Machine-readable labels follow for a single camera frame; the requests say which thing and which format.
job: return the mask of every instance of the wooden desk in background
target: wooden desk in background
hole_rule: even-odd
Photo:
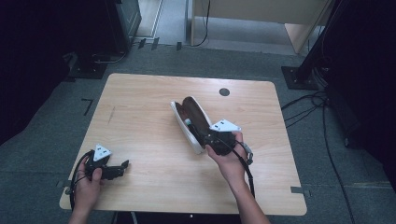
[[[206,17],[208,2],[209,0],[192,0],[192,45],[195,17]],[[213,0],[210,2],[209,17],[285,23],[294,51],[299,53],[315,28],[326,23],[332,2],[333,0]]]
[[[221,88],[230,95],[221,96]],[[304,195],[290,190],[301,184],[273,83],[127,74],[108,78],[77,157],[101,144],[113,151],[108,165],[130,160],[123,177],[106,182],[94,209],[238,213],[218,166],[206,153],[194,153],[171,109],[171,101],[190,95],[212,122],[227,119],[242,128],[263,211],[304,215]],[[60,206],[70,208],[67,195]]]

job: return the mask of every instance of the person's right hand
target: person's right hand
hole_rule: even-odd
[[[235,135],[235,140],[242,143],[244,141],[242,133],[233,132]],[[211,157],[219,166],[221,174],[227,180],[230,185],[234,184],[242,184],[245,182],[245,169],[241,164],[241,161],[238,160],[236,155],[233,152],[225,156],[219,156],[213,150],[213,148],[209,145],[206,145],[207,154]],[[246,160],[247,154],[246,151],[240,146],[236,144],[234,150],[244,159]]]

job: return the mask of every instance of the floor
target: floor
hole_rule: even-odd
[[[146,38],[149,42],[159,38],[159,44],[181,42],[184,46],[190,45],[191,0],[140,0],[139,4],[142,23],[137,39]],[[321,30],[318,27],[302,51],[296,54],[282,23],[209,18],[207,39],[199,48],[305,56]],[[194,42],[199,44],[205,36],[205,18],[196,18],[195,33]]]

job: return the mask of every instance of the wooden table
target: wooden table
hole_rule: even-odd
[[[221,96],[221,88],[230,95]],[[123,177],[106,182],[95,209],[238,213],[218,166],[194,153],[171,109],[171,101],[190,95],[212,122],[227,119],[242,128],[262,210],[304,215],[304,195],[290,191],[301,185],[273,83],[127,74],[108,78],[77,157],[101,144],[113,151],[108,165],[130,160]],[[60,206],[70,208],[65,194]]]
[[[192,45],[194,45],[195,17],[206,17],[208,2],[208,0],[192,0]],[[294,51],[300,53],[315,28],[326,23],[333,2],[333,0],[214,0],[210,3],[209,17],[285,23]]]

